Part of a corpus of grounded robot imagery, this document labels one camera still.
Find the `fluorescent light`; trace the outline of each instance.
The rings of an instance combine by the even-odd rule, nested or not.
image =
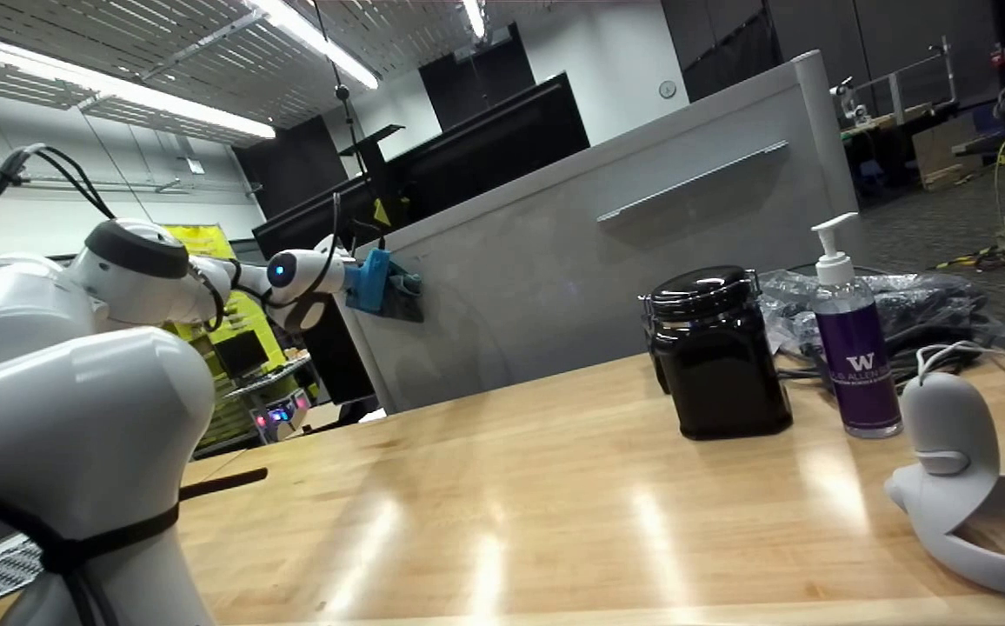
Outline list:
[[[466,5],[466,16],[470,16],[470,29],[473,29],[473,38],[486,38],[486,16],[482,10],[482,0],[464,0]]]
[[[58,83],[77,83],[83,89],[93,89],[99,96],[118,96],[118,100],[134,100],[138,109],[153,109],[153,110],[166,110],[166,114],[182,114],[191,121],[207,121],[207,125],[222,125],[244,134],[262,134],[262,140],[275,140],[271,125],[262,125],[253,118],[242,118],[218,109],[207,109],[198,100],[184,100],[164,89],[151,89],[144,83],[129,83],[108,74],[93,74],[86,67],[74,67],[54,55],[38,55],[19,46],[3,46],[0,42],[0,67],[16,67],[19,74],[38,76],[38,81],[58,81]]]
[[[265,15],[265,22],[275,25],[278,30],[284,30],[294,42],[326,55],[337,68],[353,74],[363,88],[369,88],[369,89],[381,88],[375,74],[369,74],[353,52],[337,47],[337,42],[325,38],[325,30],[317,30],[289,2],[282,2],[282,0],[247,0],[247,2],[258,5]]]

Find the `lab equipment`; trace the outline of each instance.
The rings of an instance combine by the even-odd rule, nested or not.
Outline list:
[[[54,146],[10,151],[0,194],[28,157],[68,178],[74,165],[74,189],[108,218],[70,269],[0,256],[0,537],[26,531],[45,568],[9,621],[208,621],[173,520],[216,387],[160,323],[218,321],[242,287],[278,327],[315,327],[326,307],[315,295],[341,287],[353,255],[326,238],[282,249],[294,276],[194,256],[164,226],[118,221]]]
[[[684,439],[775,433],[789,405],[757,311],[754,271],[715,264],[659,285],[643,333]]]
[[[850,218],[856,218],[856,212],[815,226],[823,248],[819,256],[815,321],[846,430],[883,439],[898,433],[900,417],[877,298],[856,279],[854,256],[835,243],[835,228]]]
[[[1005,368],[1005,355],[976,345],[937,345],[919,355],[919,375],[900,393],[916,463],[895,469],[887,498],[913,518],[919,542],[953,573],[1005,593],[1005,553],[966,536],[985,506],[1005,513],[1000,433],[985,395],[937,360],[976,352]]]

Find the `bottle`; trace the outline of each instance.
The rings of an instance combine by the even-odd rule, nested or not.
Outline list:
[[[835,228],[856,212],[819,221],[823,248],[819,256],[819,333],[846,430],[856,439],[887,439],[900,430],[890,360],[877,298],[859,281],[854,256],[840,249]]]

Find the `wooden table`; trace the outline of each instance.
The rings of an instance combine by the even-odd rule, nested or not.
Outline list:
[[[972,380],[1005,447],[1005,380]],[[684,441],[638,355],[194,463],[271,475],[182,536],[218,621],[1005,621],[883,498],[909,439],[789,402],[788,433]]]

